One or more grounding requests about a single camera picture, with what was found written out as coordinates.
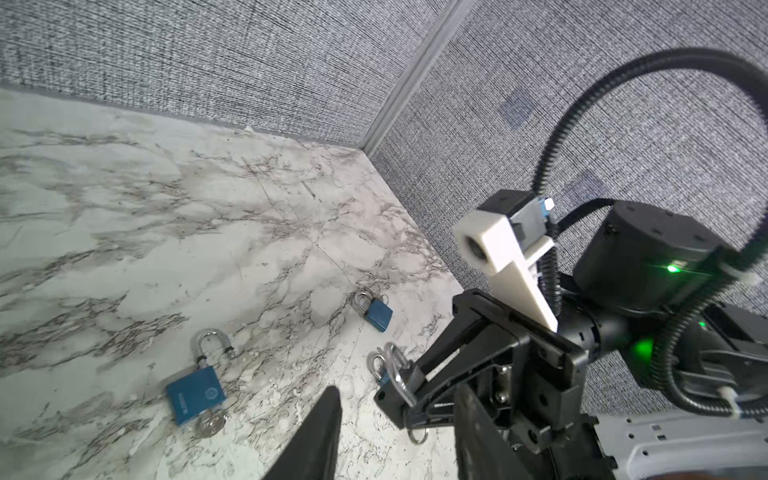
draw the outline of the blue padlock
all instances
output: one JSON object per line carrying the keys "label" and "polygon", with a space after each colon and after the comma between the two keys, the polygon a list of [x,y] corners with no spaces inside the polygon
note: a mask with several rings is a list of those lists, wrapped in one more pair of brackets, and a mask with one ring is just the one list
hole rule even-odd
{"label": "blue padlock", "polygon": [[[379,360],[381,365],[376,366],[376,360]],[[379,386],[384,386],[389,382],[389,373],[386,371],[384,363],[384,352],[381,349],[376,349],[375,352],[369,353],[368,358],[366,359],[368,371],[373,374],[374,378],[376,378]]]}
{"label": "blue padlock", "polygon": [[183,425],[227,399],[216,376],[216,371],[212,366],[206,364],[207,357],[200,344],[203,338],[209,335],[213,335],[221,341],[224,351],[231,359],[235,357],[234,348],[230,344],[227,334],[221,330],[206,329],[195,336],[192,342],[192,351],[197,360],[197,370],[165,388],[170,398],[170,404],[174,408],[176,425]]}
{"label": "blue padlock", "polygon": [[[364,307],[362,299],[369,301],[368,307]],[[392,318],[392,309],[389,308],[386,303],[379,298],[375,298],[368,290],[360,290],[355,293],[353,305],[368,322],[373,325],[378,331],[383,332],[386,327],[389,326],[389,321]]]}

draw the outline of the metal ring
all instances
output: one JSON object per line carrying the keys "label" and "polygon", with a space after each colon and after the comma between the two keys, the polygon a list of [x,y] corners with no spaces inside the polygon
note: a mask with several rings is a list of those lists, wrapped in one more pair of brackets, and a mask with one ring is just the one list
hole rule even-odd
{"label": "metal ring", "polygon": [[369,303],[371,303],[373,302],[373,294],[367,290],[360,290],[359,292],[355,292],[355,296],[352,298],[352,306],[355,307],[355,310],[357,310],[360,315],[365,316],[366,313],[368,313],[368,309],[362,307],[359,300],[360,297],[368,299]]}
{"label": "metal ring", "polygon": [[384,378],[384,375],[382,375],[379,371],[380,368],[376,368],[376,359],[380,359],[382,364],[386,363],[386,360],[384,359],[384,352],[382,352],[381,349],[376,349],[375,352],[369,353],[368,359],[366,361],[368,364],[368,370],[373,374],[377,382],[381,382],[382,378]]}
{"label": "metal ring", "polygon": [[421,445],[427,441],[427,437],[429,437],[429,432],[427,432],[427,429],[424,429],[424,436],[421,440],[416,440],[416,437],[413,436],[413,430],[408,429],[408,438],[413,445]]}
{"label": "metal ring", "polygon": [[403,400],[406,401],[409,407],[416,405],[416,396],[413,392],[408,390],[406,381],[400,375],[400,368],[409,368],[411,363],[406,360],[400,349],[392,342],[387,342],[384,345],[384,365],[386,371],[389,374],[389,379],[392,380],[392,384],[395,386],[395,390],[400,394]]}
{"label": "metal ring", "polygon": [[[403,423],[403,425],[405,425],[405,423],[406,423],[406,420],[407,420],[406,417],[408,417],[408,413],[405,410],[403,410],[403,412],[402,412],[402,423]],[[407,429],[407,430],[408,430],[408,440],[410,440],[413,445],[421,445],[422,443],[426,442],[427,441],[427,437],[429,437],[429,432],[427,432],[427,429],[424,429],[424,436],[422,437],[421,440],[416,440],[416,437],[413,436],[413,430],[412,429]]]}

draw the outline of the padlock body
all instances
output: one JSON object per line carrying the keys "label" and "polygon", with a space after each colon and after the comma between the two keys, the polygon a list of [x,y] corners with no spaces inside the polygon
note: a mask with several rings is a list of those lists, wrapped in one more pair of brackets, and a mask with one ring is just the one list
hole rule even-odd
{"label": "padlock body", "polygon": [[366,312],[366,320],[376,327],[380,332],[386,330],[389,326],[389,320],[392,318],[392,309],[386,303],[379,299],[374,299]]}
{"label": "padlock body", "polygon": [[176,425],[183,425],[227,399],[212,366],[178,379],[166,387],[166,392],[174,407]]}

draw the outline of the green led light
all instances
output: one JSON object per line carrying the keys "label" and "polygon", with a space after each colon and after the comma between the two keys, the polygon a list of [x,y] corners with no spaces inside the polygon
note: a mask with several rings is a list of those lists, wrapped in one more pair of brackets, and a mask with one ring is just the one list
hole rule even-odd
{"label": "green led light", "polygon": [[634,355],[643,360],[646,363],[650,362],[650,358],[654,354],[654,339],[642,339],[632,346],[632,352]]}

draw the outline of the white marble surface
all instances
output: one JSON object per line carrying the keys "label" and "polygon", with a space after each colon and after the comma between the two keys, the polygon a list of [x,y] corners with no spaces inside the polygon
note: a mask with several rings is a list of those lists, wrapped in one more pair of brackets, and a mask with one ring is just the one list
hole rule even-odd
{"label": "white marble surface", "polygon": [[[461,291],[360,151],[0,90],[0,478],[259,478],[329,384],[337,478],[453,478],[372,401],[366,354],[416,357]],[[386,333],[350,308],[394,309]],[[199,329],[229,396],[212,439],[167,379]]]}

